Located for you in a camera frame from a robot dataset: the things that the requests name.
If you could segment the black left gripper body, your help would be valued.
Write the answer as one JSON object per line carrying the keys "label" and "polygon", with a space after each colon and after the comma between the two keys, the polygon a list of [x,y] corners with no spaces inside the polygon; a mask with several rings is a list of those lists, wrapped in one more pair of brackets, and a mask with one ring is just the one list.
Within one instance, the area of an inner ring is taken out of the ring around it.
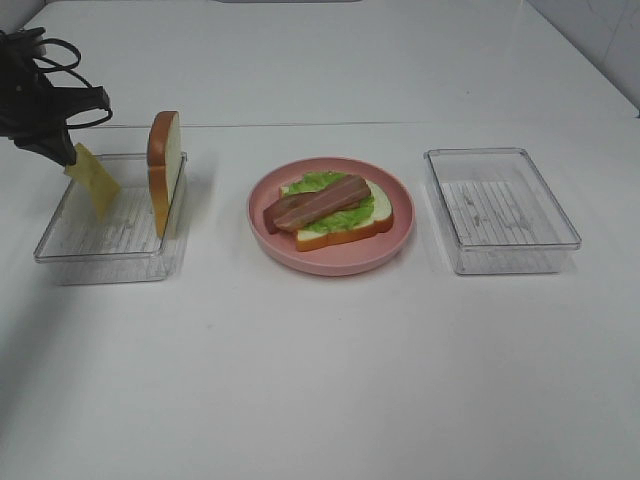
{"label": "black left gripper body", "polygon": [[45,54],[43,28],[1,34],[1,135],[17,145],[66,145],[54,87],[35,62]]}

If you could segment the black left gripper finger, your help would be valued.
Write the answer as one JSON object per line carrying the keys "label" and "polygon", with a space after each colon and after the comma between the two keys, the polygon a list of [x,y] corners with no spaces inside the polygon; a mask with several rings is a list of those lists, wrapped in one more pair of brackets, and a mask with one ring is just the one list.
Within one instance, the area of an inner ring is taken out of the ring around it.
{"label": "black left gripper finger", "polygon": [[42,155],[62,167],[76,164],[75,147],[66,129],[16,137],[13,142],[17,148]]}
{"label": "black left gripper finger", "polygon": [[52,89],[51,110],[53,115],[66,121],[69,117],[91,110],[104,110],[103,118],[94,123],[104,123],[111,119],[110,98],[102,86],[98,87],[54,87]]}

